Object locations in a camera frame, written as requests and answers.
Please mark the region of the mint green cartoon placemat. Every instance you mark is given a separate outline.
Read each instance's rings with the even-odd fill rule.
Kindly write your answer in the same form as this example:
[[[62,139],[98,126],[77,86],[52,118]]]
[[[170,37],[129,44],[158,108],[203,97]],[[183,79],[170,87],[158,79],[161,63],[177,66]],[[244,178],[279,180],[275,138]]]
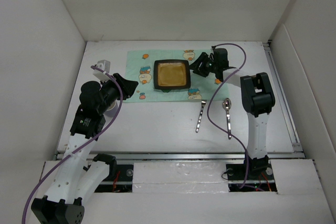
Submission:
[[[184,90],[163,92],[154,88],[154,62],[156,60],[186,60],[192,64],[206,49],[189,50],[134,50],[128,51],[125,78],[137,81],[139,85],[128,102],[171,102],[210,100],[222,83],[210,73],[203,78],[191,73],[191,87]]]

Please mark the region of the black square amber plate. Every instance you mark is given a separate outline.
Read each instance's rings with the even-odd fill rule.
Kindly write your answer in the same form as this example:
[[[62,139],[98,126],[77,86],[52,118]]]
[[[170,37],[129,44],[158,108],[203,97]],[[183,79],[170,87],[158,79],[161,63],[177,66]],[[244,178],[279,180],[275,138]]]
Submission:
[[[154,88],[157,90],[184,90],[191,87],[187,60],[156,60],[153,69]]]

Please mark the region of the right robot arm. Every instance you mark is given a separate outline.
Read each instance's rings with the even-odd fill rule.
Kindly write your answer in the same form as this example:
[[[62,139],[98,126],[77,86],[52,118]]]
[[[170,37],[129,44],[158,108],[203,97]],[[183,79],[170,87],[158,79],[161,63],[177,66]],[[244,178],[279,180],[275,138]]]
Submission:
[[[228,52],[225,48],[212,47],[212,53],[205,52],[190,65],[193,73],[207,77],[213,73],[223,83],[240,88],[241,103],[248,117],[248,144],[244,147],[244,180],[254,179],[268,167],[266,150],[267,123],[275,95],[265,72],[249,75],[242,67],[229,66]]]

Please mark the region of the silver spoon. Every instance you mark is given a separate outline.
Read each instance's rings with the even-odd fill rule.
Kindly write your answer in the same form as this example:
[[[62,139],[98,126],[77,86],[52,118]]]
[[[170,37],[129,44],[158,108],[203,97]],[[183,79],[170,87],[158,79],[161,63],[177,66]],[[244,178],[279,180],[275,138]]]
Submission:
[[[231,103],[230,98],[226,98],[223,101],[222,107],[226,113],[227,135],[228,135],[228,139],[230,140],[232,138],[231,121],[230,121],[230,109],[232,107],[232,103]]]

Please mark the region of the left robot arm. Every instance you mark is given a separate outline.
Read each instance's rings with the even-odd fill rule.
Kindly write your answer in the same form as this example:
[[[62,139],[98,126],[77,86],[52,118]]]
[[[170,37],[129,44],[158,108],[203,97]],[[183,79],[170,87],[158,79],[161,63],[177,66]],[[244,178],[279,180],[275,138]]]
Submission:
[[[40,223],[82,223],[85,205],[99,184],[117,175],[114,156],[98,154],[91,165],[87,158],[99,136],[109,127],[104,113],[114,102],[133,96],[137,81],[118,73],[104,72],[106,81],[89,81],[81,86],[80,105],[70,129],[63,159],[54,167],[56,176],[42,198],[35,198],[31,210]]]

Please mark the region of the purple cup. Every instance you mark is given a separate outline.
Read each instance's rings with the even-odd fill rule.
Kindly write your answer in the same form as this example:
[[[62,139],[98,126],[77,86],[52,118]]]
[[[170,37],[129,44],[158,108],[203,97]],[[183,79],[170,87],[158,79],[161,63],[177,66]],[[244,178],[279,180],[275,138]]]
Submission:
[[[111,106],[105,111],[105,115],[107,117],[113,118],[116,115],[116,112],[118,110],[119,106],[116,101],[114,101]]]

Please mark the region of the silver fork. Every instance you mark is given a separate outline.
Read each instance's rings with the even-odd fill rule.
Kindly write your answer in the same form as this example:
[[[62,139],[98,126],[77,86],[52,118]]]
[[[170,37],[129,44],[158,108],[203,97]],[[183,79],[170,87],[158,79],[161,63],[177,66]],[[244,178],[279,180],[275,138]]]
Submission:
[[[200,125],[201,125],[201,121],[202,121],[202,117],[203,117],[203,113],[204,113],[204,108],[206,106],[206,102],[207,102],[206,100],[201,101],[201,109],[200,109],[196,129],[195,129],[196,133],[198,133],[200,131]]]

